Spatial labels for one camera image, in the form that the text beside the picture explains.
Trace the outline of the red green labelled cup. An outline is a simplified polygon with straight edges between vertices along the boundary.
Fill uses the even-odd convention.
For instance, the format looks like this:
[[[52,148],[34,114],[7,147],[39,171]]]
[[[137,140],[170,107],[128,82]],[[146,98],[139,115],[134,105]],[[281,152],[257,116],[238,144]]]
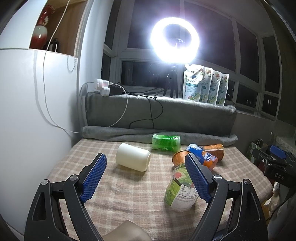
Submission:
[[[198,197],[199,194],[184,163],[175,166],[173,177],[166,188],[165,203],[175,211],[187,211]]]

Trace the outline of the blue orange Arctic Ocean cup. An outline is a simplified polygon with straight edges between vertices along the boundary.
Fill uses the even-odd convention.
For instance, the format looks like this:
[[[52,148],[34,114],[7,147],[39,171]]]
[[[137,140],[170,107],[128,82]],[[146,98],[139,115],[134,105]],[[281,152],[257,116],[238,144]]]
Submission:
[[[214,169],[218,162],[218,158],[196,144],[189,144],[186,148],[187,151],[193,153],[199,162],[206,166],[210,171]]]

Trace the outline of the orange paper cup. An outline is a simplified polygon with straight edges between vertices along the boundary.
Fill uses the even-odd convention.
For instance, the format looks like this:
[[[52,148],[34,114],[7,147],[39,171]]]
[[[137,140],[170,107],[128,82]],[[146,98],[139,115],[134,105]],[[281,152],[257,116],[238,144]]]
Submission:
[[[185,157],[190,152],[188,150],[181,150],[174,154],[172,157],[172,163],[174,166],[178,166],[180,164],[183,164],[185,162]]]
[[[217,157],[219,161],[221,161],[224,157],[224,145],[215,144],[215,145],[207,145],[202,147],[203,150]]]

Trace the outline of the white plastic cup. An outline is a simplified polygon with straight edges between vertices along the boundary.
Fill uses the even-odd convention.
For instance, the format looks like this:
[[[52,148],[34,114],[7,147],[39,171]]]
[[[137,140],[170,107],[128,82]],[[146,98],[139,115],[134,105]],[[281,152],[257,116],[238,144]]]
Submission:
[[[117,164],[139,172],[147,170],[150,159],[150,151],[125,143],[120,144],[115,156]]]

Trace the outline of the plaid checked cloth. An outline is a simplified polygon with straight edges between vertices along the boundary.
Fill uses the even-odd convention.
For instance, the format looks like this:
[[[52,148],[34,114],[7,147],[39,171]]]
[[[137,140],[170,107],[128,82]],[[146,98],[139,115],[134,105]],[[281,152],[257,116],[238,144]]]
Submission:
[[[115,156],[121,142],[80,140],[52,169],[48,179],[65,181],[79,174],[98,153],[107,156],[107,167],[92,198],[85,207],[95,227],[104,236],[129,220],[145,230],[153,240],[188,240],[198,225],[207,203],[198,198],[188,211],[178,212],[165,204],[165,192],[173,176],[174,153],[151,150],[151,144],[127,142],[151,151],[145,172],[117,165]],[[226,180],[251,180],[260,202],[272,193],[270,181],[236,147],[225,148],[225,155],[213,169]]]

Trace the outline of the grey blanket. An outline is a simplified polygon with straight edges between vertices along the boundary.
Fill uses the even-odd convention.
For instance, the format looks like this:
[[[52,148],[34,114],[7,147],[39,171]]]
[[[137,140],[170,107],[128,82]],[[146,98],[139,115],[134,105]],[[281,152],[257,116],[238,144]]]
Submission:
[[[154,134],[180,136],[181,144],[233,145],[231,133],[237,110],[169,97],[102,97],[89,92],[85,97],[87,125],[82,136],[114,142],[151,143]]]

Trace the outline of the white refill pouch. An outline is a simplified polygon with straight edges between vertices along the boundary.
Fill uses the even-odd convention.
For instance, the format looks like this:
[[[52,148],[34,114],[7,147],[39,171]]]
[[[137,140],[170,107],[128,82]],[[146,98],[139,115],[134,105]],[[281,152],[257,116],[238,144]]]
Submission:
[[[216,105],[224,106],[226,97],[227,97],[228,85],[229,85],[229,74],[222,73]]]
[[[213,69],[210,67],[206,67],[203,80],[199,83],[201,85],[200,102],[206,103],[208,101],[212,74]]]
[[[201,81],[203,80],[205,67],[202,65],[186,65],[184,71],[183,99],[195,102],[200,101]]]
[[[207,102],[210,104],[216,105],[221,77],[222,77],[222,73],[220,71],[213,70],[212,80],[211,80],[208,100],[207,100]]]

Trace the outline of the black power adapter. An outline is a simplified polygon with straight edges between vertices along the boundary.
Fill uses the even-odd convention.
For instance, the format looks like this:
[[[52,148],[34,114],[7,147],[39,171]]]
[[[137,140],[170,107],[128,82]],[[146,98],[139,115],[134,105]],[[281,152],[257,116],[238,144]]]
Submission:
[[[123,94],[123,89],[117,85],[115,86],[110,86],[110,96],[114,96],[114,95],[122,95]]]

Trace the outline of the white power strip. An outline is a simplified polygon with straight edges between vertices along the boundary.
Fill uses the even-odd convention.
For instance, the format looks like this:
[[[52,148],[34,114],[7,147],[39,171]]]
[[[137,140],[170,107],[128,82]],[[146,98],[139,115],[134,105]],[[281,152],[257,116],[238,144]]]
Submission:
[[[110,96],[110,82],[108,80],[95,78],[92,82],[87,83],[87,91],[96,91],[103,97]]]

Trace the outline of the black tripod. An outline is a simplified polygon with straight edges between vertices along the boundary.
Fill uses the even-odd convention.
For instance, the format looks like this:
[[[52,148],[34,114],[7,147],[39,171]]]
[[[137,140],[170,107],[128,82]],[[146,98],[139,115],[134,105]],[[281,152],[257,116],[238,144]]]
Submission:
[[[170,43],[173,46],[173,60],[168,68],[168,73],[166,75],[166,83],[163,91],[163,96],[166,96],[168,89],[170,90],[170,98],[179,97],[178,92],[178,75],[177,75],[177,60],[178,60],[178,49],[183,45],[183,41],[180,38],[171,38]]]

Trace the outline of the dark bottle on shelf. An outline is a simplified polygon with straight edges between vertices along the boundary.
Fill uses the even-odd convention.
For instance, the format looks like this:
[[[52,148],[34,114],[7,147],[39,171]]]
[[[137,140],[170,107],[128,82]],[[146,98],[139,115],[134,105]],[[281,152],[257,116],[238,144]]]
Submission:
[[[58,52],[59,49],[59,41],[57,38],[54,38],[53,41],[49,45],[49,51],[51,52]]]

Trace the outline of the red white vase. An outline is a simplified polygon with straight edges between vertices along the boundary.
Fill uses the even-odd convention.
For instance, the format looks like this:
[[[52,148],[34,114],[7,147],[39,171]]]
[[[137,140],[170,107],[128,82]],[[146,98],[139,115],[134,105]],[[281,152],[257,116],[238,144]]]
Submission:
[[[46,25],[48,24],[49,16],[52,15],[54,11],[55,9],[52,5],[46,5],[43,8],[32,34],[30,42],[31,49],[43,49],[48,35]]]

